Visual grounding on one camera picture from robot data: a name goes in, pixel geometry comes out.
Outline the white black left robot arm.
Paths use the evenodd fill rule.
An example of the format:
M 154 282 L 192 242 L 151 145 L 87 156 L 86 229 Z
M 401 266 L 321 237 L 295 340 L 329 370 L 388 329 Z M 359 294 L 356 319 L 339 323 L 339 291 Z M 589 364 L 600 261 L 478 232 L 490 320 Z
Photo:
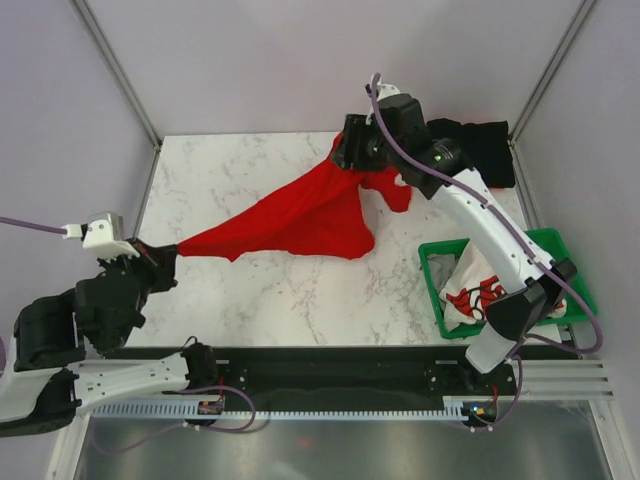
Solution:
M 144 326 L 149 296 L 177 285 L 177 246 L 126 244 L 130 252 L 99 259 L 95 277 L 20 311 L 1 374 L 2 437 L 63 429 L 119 399 L 182 389 L 208 393 L 218 385 L 214 351 L 197 340 L 159 361 L 108 370 L 106 357 Z

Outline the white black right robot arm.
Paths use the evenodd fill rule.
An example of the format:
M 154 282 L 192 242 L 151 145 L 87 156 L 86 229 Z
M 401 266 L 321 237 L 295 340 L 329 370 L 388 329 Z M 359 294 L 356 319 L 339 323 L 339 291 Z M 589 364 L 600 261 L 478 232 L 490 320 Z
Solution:
M 481 393 L 493 383 L 493 370 L 561 303 L 576 268 L 568 259 L 555 261 L 507 216 L 460 144 L 432 136 L 417 99 L 387 84 L 369 97 L 369 114 L 346 116 L 332 161 L 358 172 L 395 168 L 466 230 L 506 292 L 488 306 L 468 362 L 457 371 L 465 391 Z

